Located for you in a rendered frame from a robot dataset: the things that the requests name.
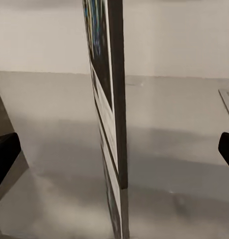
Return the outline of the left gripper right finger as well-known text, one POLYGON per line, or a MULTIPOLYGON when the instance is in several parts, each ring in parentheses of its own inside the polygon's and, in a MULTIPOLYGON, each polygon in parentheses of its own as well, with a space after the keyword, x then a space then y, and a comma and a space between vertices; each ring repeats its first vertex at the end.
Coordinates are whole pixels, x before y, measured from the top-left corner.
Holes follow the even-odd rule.
POLYGON ((219 146, 218 150, 229 165, 229 133, 228 132, 223 132, 220 141, 219 141, 219 146))

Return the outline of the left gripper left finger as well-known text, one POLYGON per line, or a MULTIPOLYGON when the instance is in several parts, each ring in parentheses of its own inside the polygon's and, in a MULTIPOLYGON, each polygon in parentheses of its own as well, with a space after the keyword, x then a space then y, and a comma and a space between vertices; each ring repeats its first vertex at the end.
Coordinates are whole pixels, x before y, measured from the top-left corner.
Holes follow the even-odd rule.
POLYGON ((0 184, 21 152, 16 132, 0 136, 0 184))

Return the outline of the poster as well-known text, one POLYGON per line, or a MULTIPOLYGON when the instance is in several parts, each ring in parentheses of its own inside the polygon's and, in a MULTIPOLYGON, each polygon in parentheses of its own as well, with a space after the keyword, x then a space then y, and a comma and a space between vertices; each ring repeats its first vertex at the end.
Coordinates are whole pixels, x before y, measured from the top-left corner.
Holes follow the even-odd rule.
POLYGON ((94 99, 121 189, 128 188, 122 0, 82 0, 94 99))

